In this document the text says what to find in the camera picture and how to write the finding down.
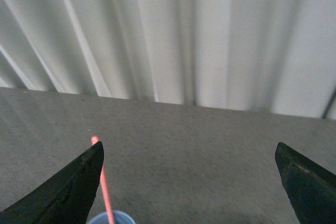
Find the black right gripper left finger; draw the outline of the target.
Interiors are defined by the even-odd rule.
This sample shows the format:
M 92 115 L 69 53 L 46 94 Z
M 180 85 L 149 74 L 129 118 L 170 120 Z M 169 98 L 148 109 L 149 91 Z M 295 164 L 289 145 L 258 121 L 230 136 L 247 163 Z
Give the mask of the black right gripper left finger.
M 1 212 L 1 223 L 86 223 L 104 160 L 97 142 L 31 193 Z

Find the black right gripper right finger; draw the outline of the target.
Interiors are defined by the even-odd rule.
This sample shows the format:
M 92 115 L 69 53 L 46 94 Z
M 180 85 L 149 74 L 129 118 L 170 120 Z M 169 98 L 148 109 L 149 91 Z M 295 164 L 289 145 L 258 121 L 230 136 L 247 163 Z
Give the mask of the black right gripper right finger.
M 282 142 L 275 161 L 298 221 L 335 223 L 335 174 Z

